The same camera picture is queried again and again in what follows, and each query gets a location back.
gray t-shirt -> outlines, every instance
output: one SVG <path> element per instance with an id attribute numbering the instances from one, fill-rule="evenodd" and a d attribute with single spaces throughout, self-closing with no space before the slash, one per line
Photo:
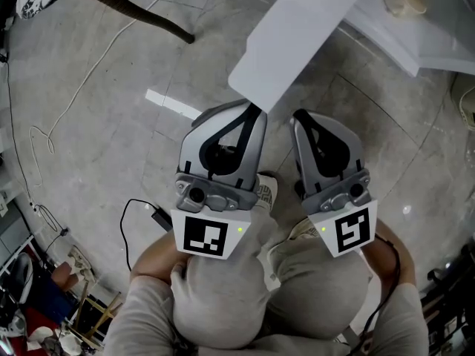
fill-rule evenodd
<path id="1" fill-rule="evenodd" d="M 136 277 L 127 299 L 112 321 L 105 339 L 105 356 L 173 355 L 183 342 L 171 319 L 170 286 L 153 277 Z M 399 285 L 381 310 L 373 334 L 372 356 L 428 355 L 428 329 L 415 286 Z M 350 347 L 328 340 L 274 334 L 251 342 L 245 349 L 199 347 L 202 356 L 317 355 L 346 356 Z"/>

forearm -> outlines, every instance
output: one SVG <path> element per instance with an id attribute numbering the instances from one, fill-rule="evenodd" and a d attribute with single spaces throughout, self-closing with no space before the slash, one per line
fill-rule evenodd
<path id="1" fill-rule="evenodd" d="M 186 264 L 190 254 L 177 250 L 173 231 L 168 232 L 150 245 L 139 257 L 131 272 L 136 276 L 150 276 L 171 284 L 170 273 L 178 263 Z"/>
<path id="2" fill-rule="evenodd" d="M 390 241 L 399 254 L 401 275 L 399 283 L 416 285 L 414 262 L 404 243 L 381 220 L 376 223 L 376 233 Z M 364 256 L 370 267 L 378 275 L 383 285 L 383 295 L 387 293 L 396 277 L 396 255 L 385 242 L 375 239 L 371 244 L 362 247 Z"/>

tiled floor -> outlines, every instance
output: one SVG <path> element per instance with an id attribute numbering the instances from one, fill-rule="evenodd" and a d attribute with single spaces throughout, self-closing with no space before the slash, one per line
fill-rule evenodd
<path id="1" fill-rule="evenodd" d="M 145 100 L 145 92 L 150 88 L 201 111 L 238 98 L 227 77 L 273 1 L 158 2 L 152 10 L 196 33 L 197 41 L 185 45 L 143 23 L 125 31 L 53 132 L 56 153 L 49 154 L 45 139 L 35 137 L 44 180 L 38 188 L 30 126 L 51 128 L 128 19 L 93 0 L 59 0 L 30 21 L 14 24 L 10 85 L 29 186 L 35 201 L 71 229 L 71 242 L 85 251 L 104 285 L 127 289 L 119 232 L 127 200 L 143 198 L 166 209 L 175 201 L 174 172 L 190 120 Z M 423 70 L 411 78 L 366 39 L 342 28 L 364 47 L 341 30 L 331 35 L 269 115 L 261 167 L 295 181 L 286 123 L 298 107 L 353 129 L 365 146 L 379 216 L 407 243 L 423 287 L 428 270 L 456 254 L 473 231 L 474 172 L 464 158 L 468 132 L 447 95 L 447 73 Z M 1 76 L 4 81 L 5 69 Z M 11 151 L 7 158 L 19 178 Z M 125 218 L 132 263 L 163 234 L 150 215 L 133 204 Z M 40 243 L 53 236 L 43 231 Z M 61 258 L 67 250 L 61 239 L 50 252 Z"/>

dark wooden chair leg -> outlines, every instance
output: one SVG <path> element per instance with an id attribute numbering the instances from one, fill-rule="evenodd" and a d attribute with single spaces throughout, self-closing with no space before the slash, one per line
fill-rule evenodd
<path id="1" fill-rule="evenodd" d="M 194 35 L 186 32 L 184 29 L 176 25 L 174 22 L 171 22 L 164 17 L 158 16 L 152 12 L 135 5 L 129 0 L 97 0 L 107 5 L 108 7 L 121 12 L 123 15 L 137 19 L 141 22 L 146 22 L 162 29 L 167 30 L 168 32 L 174 34 L 178 38 L 182 39 L 188 44 L 194 42 Z"/>

shirt sleeve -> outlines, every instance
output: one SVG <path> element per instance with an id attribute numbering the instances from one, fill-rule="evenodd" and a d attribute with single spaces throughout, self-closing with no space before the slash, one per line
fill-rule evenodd
<path id="1" fill-rule="evenodd" d="M 173 355 L 177 338 L 171 325 L 172 309 L 170 286 L 153 277 L 135 277 L 109 326 L 104 356 Z"/>
<path id="2" fill-rule="evenodd" d="M 414 285 L 403 283 L 382 309 L 373 333 L 370 356 L 424 356 L 429 353 L 428 328 Z"/>

